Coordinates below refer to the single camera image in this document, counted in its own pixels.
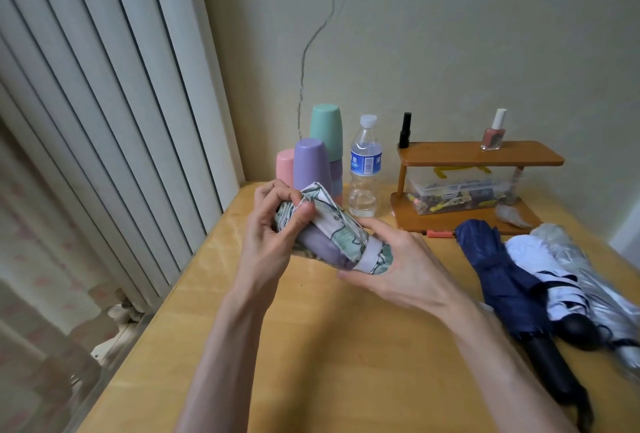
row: black umbrella handle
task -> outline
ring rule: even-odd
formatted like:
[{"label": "black umbrella handle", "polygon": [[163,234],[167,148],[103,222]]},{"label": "black umbrella handle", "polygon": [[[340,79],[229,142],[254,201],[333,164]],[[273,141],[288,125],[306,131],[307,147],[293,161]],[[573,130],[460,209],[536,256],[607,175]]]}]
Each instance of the black umbrella handle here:
[{"label": "black umbrella handle", "polygon": [[582,433],[590,431],[594,417],[589,395],[569,369],[554,341],[550,337],[530,337],[521,344],[551,397],[563,406],[576,406],[578,429]]}]

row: wooden desk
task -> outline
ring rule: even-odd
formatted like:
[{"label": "wooden desk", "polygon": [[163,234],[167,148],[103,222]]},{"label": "wooden desk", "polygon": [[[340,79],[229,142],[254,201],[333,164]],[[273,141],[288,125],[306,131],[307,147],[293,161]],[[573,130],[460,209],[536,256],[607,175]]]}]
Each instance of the wooden desk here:
[{"label": "wooden desk", "polygon": [[[244,187],[107,389],[81,433],[171,432],[220,299],[239,257],[255,185]],[[394,186],[388,186],[388,196]],[[640,277],[557,203],[523,192],[546,222],[562,224],[594,266],[640,303]],[[388,198],[383,202],[385,220]],[[480,285],[455,240],[429,239],[460,284]],[[606,352],[559,347],[589,390],[594,432],[640,424],[637,391]],[[252,433],[492,432],[473,378],[436,319],[397,308],[335,278],[327,265],[292,258],[264,321],[253,386]]]}]

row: white velcro strap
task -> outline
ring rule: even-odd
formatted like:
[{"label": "white velcro strap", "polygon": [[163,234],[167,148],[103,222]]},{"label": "white velcro strap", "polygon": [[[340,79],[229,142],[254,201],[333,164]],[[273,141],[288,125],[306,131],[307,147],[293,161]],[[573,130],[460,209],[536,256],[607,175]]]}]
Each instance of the white velcro strap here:
[{"label": "white velcro strap", "polygon": [[362,258],[353,269],[371,274],[373,267],[378,263],[380,251],[382,251],[382,242],[373,236],[369,236]]}]

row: yellow handle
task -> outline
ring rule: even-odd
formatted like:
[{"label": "yellow handle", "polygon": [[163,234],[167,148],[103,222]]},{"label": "yellow handle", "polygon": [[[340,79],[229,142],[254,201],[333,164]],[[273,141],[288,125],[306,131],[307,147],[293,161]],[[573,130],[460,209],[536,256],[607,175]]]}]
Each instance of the yellow handle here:
[{"label": "yellow handle", "polygon": [[465,170],[465,169],[480,169],[485,174],[490,174],[491,173],[491,170],[486,168],[486,167],[484,167],[484,166],[467,166],[467,167],[446,167],[446,166],[442,166],[442,167],[434,167],[433,171],[436,172],[436,175],[438,177],[440,177],[441,179],[446,179],[447,175],[444,173],[445,171]]}]

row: curtain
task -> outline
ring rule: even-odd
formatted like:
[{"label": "curtain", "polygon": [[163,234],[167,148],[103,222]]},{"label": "curtain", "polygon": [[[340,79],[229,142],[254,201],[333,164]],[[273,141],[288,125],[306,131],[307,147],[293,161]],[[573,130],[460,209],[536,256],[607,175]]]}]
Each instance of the curtain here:
[{"label": "curtain", "polygon": [[122,291],[4,127],[0,176],[0,432],[60,431]]}]

